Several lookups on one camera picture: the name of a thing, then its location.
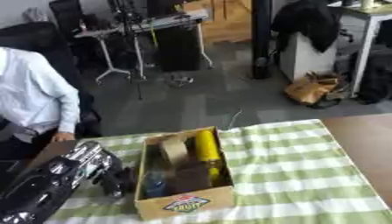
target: yellow can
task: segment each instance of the yellow can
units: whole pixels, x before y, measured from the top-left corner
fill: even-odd
[[[195,145],[198,160],[206,163],[210,181],[213,186],[217,186],[221,175],[221,156],[214,133],[202,130],[196,135]]]
[[[214,133],[211,130],[202,130],[196,134],[196,154],[200,161],[208,162],[221,160]]]

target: black pillar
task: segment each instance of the black pillar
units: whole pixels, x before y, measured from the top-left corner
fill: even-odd
[[[268,72],[270,52],[270,25],[273,0],[252,0],[252,53],[253,78],[270,77]]]

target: white and green striped cloth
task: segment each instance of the white and green striped cloth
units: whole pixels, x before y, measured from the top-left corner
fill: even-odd
[[[145,136],[99,141],[133,165]],[[267,123],[220,132],[235,207],[146,223],[392,223],[392,214],[319,120]],[[47,224],[139,223],[132,197],[109,201],[81,187]]]

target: gray carpet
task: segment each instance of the gray carpet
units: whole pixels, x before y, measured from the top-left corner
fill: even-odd
[[[103,117],[106,136],[134,133],[189,130],[206,126],[226,129],[235,114],[233,127],[289,120],[358,116],[388,113],[392,102],[363,106],[347,100],[328,109],[297,105],[283,94],[288,80],[276,69],[267,80],[249,76],[250,43],[219,43],[208,47],[215,63],[198,72],[186,73],[195,78],[191,85],[173,88],[165,83],[167,74],[153,69],[148,80],[140,82],[143,99],[137,95],[137,84],[129,84],[114,73],[97,86],[98,73],[85,74],[84,81],[96,97]]]

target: white shirt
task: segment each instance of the white shirt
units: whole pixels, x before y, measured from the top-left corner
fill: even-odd
[[[0,116],[39,134],[74,133],[78,91],[41,54],[0,47]]]

